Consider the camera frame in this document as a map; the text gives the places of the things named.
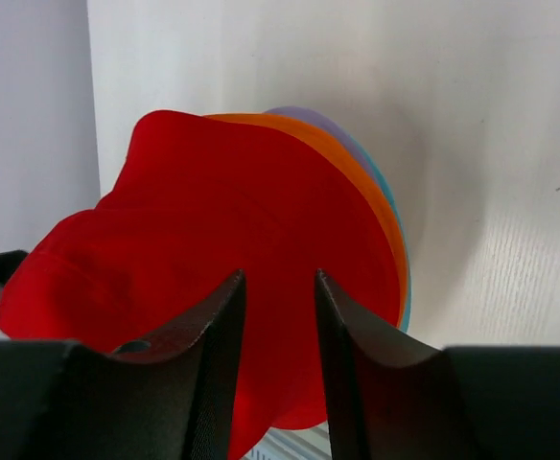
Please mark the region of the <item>orange bucket hat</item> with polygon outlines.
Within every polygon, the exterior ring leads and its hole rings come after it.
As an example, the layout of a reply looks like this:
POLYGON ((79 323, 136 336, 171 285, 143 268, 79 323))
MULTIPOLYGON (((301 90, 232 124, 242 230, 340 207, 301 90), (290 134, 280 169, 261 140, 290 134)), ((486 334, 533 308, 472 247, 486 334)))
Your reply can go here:
POLYGON ((318 151, 358 189, 384 230, 394 257, 401 290, 401 308, 397 320, 399 329, 408 293, 407 260, 398 222, 377 182, 368 175, 334 136, 321 128, 268 112, 211 114, 209 117, 228 123, 270 127, 285 132, 318 151))

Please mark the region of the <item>red hat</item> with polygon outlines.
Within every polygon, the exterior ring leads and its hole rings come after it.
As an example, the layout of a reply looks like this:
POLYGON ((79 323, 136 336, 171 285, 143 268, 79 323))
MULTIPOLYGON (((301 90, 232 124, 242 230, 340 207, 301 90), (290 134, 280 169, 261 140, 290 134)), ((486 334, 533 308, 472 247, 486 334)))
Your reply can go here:
POLYGON ((6 284, 0 330, 110 352, 241 270, 238 459, 272 427, 325 420, 315 274, 395 326, 401 290, 384 230, 339 169, 285 132, 209 116, 159 110, 136 124, 113 189, 59 222, 6 284))

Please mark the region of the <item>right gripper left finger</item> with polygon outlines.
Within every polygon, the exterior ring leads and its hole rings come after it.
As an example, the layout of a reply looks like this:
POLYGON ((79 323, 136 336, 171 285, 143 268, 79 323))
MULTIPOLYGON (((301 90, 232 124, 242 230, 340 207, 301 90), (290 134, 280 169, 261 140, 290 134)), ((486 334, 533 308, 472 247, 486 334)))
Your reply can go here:
POLYGON ((63 441, 66 459, 224 459, 245 322, 236 271, 202 301, 112 355, 80 348, 63 441))

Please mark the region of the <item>lavender bucket hat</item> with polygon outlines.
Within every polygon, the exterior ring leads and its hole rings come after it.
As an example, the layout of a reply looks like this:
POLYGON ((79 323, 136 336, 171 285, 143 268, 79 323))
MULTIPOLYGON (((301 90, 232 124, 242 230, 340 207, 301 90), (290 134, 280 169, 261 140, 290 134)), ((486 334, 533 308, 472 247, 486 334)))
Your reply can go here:
POLYGON ((292 105, 274 107, 268 110, 268 113, 282 115, 302 121, 330 133, 349 151, 351 156, 359 163, 359 165, 370 177, 373 179, 376 178, 376 169, 372 166, 372 161, 367 152, 347 131, 336 124, 333 120, 315 110, 292 105))

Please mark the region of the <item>teal bucket hat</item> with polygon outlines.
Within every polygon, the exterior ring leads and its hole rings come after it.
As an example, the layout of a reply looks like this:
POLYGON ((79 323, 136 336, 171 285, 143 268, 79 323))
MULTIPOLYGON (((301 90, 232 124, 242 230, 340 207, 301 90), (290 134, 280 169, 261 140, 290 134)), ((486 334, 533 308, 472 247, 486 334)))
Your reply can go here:
POLYGON ((374 163, 369 153, 350 134, 348 134, 348 143, 350 146, 351 155, 360 163, 360 165, 366 170, 366 172, 377 182, 383 195, 388 200, 391 209, 394 213, 394 216, 398 222, 399 228, 401 230, 401 235, 404 244, 404 252, 406 255, 407 267, 408 267, 408 293, 407 293, 406 305, 405 305, 404 313, 402 314, 399 329, 403 333, 407 333, 409 320, 411 317, 411 307, 412 307, 411 304, 412 303, 412 278, 411 278, 411 269, 409 263, 408 240, 406 238, 404 224, 402 223, 394 194, 388 182, 386 181, 385 177, 382 175, 378 166, 374 163))

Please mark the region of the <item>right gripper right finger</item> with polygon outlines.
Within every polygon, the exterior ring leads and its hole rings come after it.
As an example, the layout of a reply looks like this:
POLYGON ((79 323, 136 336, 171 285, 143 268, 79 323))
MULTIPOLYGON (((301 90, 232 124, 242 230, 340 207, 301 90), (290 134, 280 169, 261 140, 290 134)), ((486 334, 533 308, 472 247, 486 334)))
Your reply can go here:
POLYGON ((474 459, 450 361, 315 276, 315 316, 335 459, 474 459))

